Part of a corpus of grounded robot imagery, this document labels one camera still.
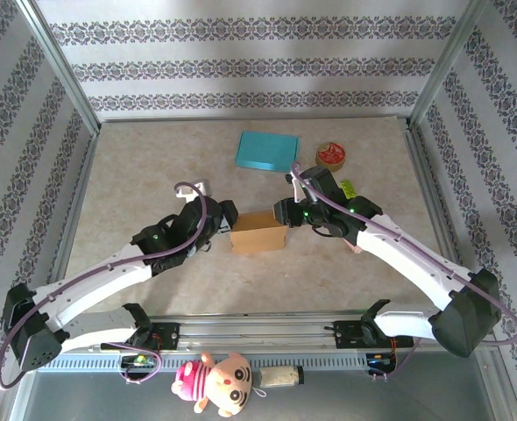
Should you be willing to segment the jar of white grains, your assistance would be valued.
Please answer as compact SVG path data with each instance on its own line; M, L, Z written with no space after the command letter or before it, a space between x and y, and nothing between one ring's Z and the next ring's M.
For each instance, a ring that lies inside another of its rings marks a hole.
M262 367L258 378L262 389L293 387L304 383L304 370L302 366L290 365Z

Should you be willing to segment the thin aluminium frame rail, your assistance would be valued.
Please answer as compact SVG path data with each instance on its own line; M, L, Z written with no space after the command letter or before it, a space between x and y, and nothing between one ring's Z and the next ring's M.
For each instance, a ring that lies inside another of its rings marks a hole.
M358 119L358 118L397 118L399 121L411 122L411 117L401 115L361 115L361 116L314 116L308 114L272 114L261 116L220 116L220 117L172 117L172 118L105 118L100 124L130 124L130 123L163 123L163 122L206 122L206 121L305 121L305 120L325 120L325 119Z

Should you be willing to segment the wide aluminium frame rail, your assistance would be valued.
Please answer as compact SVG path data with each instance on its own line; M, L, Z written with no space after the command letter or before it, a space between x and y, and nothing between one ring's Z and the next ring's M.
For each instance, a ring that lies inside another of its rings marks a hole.
M101 317L105 312L91 312ZM217 355L240 353L309 353L337 350L331 327L338 320L361 320L360 311L251 313L231 315L189 315L149 317L153 322L180 325L176 350L158 353ZM118 344L118 349L136 347Z

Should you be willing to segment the plush doll with pink toy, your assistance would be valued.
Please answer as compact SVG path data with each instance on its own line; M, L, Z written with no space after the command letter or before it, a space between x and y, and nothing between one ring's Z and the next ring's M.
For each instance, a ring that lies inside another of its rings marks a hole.
M266 392L253 385L251 363L239 353L230 353L216 362L208 352L199 360L189 360L176 371L171 391L183 401L194 403L194 413L201 414L209 403L218 408L220 417L240 413L255 393Z

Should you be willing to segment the blue paper box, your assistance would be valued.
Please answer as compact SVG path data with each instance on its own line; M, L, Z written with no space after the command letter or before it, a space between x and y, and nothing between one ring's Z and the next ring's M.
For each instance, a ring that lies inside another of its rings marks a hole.
M296 161L299 138L293 135L243 131L235 163L241 168L289 173Z

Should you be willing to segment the aluminium frame post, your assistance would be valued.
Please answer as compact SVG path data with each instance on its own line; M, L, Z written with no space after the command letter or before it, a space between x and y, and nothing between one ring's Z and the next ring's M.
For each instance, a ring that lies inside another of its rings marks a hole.
M37 5L36 0L14 0L33 35L42 47L55 75L60 79L74 107L92 135L98 135L101 123L96 116L87 95L84 93L72 66L55 38L53 31Z
M408 118L410 130L413 130L424 118L428 107L489 3L490 0L469 0L466 4Z

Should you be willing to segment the brown cardboard box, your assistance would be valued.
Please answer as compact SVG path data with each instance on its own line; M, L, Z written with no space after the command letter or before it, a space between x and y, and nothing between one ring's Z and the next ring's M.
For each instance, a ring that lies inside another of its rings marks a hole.
M239 214L230 232L233 253L261 253L283 249L288 227L280 224L272 210Z

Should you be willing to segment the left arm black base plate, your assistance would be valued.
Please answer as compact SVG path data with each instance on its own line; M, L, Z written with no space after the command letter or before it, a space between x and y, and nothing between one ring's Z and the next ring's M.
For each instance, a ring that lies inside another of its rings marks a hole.
M105 334L96 343L102 349L118 349L118 344L153 351L173 351L180 338L180 325L175 322L153 322L149 325L134 325L123 332Z

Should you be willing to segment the round red gold tin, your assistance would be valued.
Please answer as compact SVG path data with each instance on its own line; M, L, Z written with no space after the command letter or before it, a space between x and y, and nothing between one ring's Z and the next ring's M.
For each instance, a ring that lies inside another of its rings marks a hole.
M315 153L315 162L318 166L330 171L341 169L346 160L346 151L343 146L335 142L320 145Z

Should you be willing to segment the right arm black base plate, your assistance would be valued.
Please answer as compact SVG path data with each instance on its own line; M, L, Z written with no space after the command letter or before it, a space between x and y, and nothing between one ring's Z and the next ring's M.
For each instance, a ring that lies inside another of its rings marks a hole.
M361 320L338 320L331 327L337 349L410 348L414 339L408 336L387 337Z

